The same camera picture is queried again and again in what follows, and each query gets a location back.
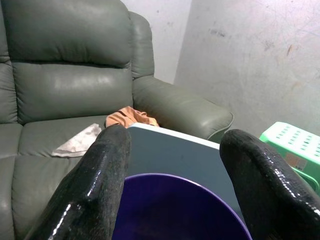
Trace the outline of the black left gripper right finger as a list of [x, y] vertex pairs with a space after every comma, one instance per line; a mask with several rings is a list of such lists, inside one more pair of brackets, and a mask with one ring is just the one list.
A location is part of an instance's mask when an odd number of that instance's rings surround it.
[[273, 147], [232, 129], [219, 154], [253, 240], [320, 240], [320, 196]]

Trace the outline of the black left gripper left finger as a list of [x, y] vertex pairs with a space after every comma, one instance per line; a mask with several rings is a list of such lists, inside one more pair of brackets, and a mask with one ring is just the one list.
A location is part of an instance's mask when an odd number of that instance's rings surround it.
[[112, 240], [131, 149], [125, 127], [105, 128], [61, 180], [24, 240]]

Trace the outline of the purple plastic rubbish bin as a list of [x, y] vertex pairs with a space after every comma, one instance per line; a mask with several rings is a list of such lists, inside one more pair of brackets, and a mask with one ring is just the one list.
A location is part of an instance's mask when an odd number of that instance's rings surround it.
[[253, 240], [220, 197], [183, 177], [129, 176], [111, 240]]

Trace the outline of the white crumpled cloth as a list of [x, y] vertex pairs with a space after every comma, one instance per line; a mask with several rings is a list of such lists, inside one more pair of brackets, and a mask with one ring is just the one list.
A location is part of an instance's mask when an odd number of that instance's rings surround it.
[[82, 157], [95, 142], [101, 131], [99, 124], [93, 123], [56, 148], [51, 155], [62, 158]]

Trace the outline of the green plastic stool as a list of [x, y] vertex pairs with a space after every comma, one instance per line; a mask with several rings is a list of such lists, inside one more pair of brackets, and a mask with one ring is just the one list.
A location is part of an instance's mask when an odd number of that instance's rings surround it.
[[320, 136], [285, 122], [275, 122], [259, 139], [272, 146], [320, 196]]

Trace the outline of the orange crumpled cloth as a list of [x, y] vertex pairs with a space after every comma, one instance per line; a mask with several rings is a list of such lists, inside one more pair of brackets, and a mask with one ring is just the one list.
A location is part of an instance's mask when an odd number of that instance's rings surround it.
[[130, 106], [119, 109], [118, 111], [108, 115], [105, 120], [105, 126], [121, 125], [125, 128], [130, 127], [135, 123], [141, 123], [159, 127], [157, 120], [148, 116], [144, 111], [136, 110]]

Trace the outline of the grey-green leather sofa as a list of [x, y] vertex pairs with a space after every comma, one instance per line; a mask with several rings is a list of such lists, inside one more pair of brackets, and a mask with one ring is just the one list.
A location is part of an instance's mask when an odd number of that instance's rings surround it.
[[121, 0], [0, 0], [0, 240], [23, 240], [78, 163], [52, 152], [124, 107], [220, 142], [233, 114], [154, 74], [151, 26]]

